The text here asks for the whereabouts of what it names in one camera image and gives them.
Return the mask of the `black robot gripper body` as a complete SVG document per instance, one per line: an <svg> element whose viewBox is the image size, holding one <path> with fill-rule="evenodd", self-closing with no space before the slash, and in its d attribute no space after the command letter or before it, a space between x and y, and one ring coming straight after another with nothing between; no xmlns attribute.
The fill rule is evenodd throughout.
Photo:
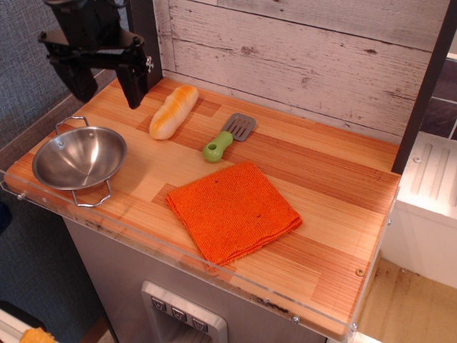
<svg viewBox="0 0 457 343"><path fill-rule="evenodd" d="M121 27L120 9L128 1L45 1L59 28L44 31L38 40L59 59L95 54L107 62L132 64L150 72L153 62L143 50L144 39Z"/></svg>

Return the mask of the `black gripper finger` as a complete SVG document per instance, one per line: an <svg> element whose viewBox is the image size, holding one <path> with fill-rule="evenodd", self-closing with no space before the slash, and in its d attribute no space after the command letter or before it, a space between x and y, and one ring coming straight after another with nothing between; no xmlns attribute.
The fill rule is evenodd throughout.
<svg viewBox="0 0 457 343"><path fill-rule="evenodd" d="M91 68L77 59L50 59L50 64L71 93L83 103L92 99L98 85Z"/></svg>
<svg viewBox="0 0 457 343"><path fill-rule="evenodd" d="M136 109L147 94L149 70L146 66L120 66L116 75L131 109Z"/></svg>

